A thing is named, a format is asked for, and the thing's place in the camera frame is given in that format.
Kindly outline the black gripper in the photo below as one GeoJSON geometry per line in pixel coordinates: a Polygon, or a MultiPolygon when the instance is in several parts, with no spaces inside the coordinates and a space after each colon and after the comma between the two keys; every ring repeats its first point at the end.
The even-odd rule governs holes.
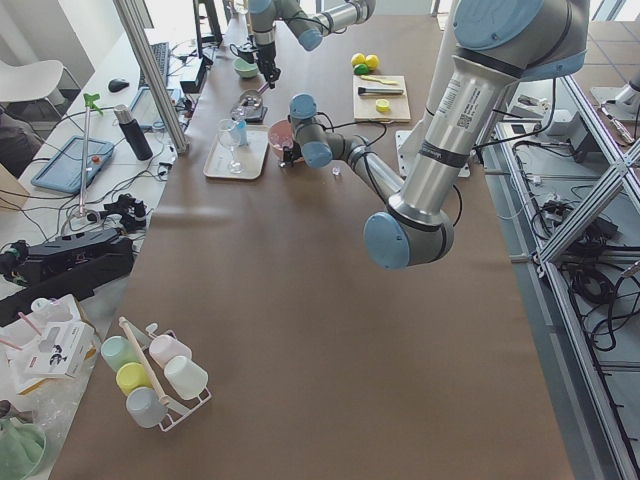
{"type": "Polygon", "coordinates": [[[297,142],[294,142],[291,147],[285,146],[283,148],[282,160],[280,162],[281,168],[291,168],[296,162],[302,161],[303,155],[301,147],[297,142]]]}
{"type": "Polygon", "coordinates": [[[254,32],[236,50],[237,54],[245,61],[257,64],[264,79],[260,89],[273,89],[281,74],[275,61],[275,31],[254,32]]]}

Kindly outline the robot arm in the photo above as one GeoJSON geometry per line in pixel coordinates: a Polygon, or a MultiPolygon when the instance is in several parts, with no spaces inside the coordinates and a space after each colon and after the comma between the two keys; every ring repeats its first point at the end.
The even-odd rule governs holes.
{"type": "Polygon", "coordinates": [[[444,257],[454,227],[442,206],[480,139],[500,95],[512,84],[558,78],[584,63],[586,1],[461,1],[449,28],[453,72],[417,150],[400,178],[357,136],[326,131],[309,94],[289,103],[295,142],[313,168],[343,160],[384,201],[364,226],[371,259],[401,269],[444,257]]]}
{"type": "Polygon", "coordinates": [[[255,64],[266,85],[273,89],[281,73],[276,65],[276,21],[282,21],[298,43],[310,52],[321,44],[324,37],[366,22],[375,7],[375,0],[344,1],[342,5],[309,15],[298,1],[249,1],[251,32],[244,44],[232,47],[232,53],[255,64]]]}

